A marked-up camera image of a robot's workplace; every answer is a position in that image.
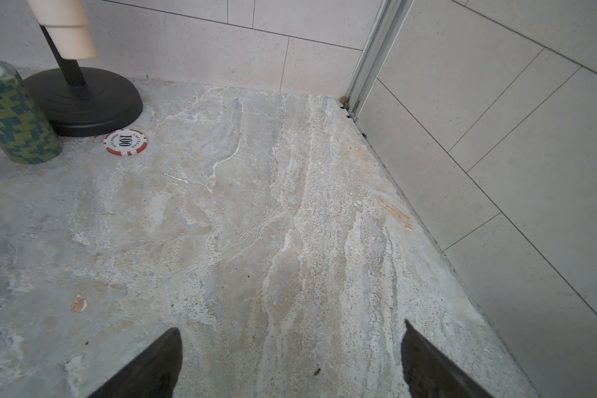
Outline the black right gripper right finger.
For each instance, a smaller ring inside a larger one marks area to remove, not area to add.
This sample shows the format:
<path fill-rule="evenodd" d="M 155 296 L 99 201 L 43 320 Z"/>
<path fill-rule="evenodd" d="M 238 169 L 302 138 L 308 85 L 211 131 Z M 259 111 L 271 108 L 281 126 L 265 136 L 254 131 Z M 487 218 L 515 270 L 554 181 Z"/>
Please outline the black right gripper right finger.
<path fill-rule="evenodd" d="M 401 341 L 404 380 L 412 397 L 492 398 L 406 319 Z"/>

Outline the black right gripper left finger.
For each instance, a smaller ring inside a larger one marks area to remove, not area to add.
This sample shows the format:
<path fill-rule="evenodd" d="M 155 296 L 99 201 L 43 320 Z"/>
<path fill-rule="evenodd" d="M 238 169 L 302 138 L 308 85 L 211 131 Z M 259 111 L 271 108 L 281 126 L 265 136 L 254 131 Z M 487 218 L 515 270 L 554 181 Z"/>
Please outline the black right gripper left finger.
<path fill-rule="evenodd" d="M 169 328 L 89 398 L 172 397 L 181 369 L 181 333 Z"/>

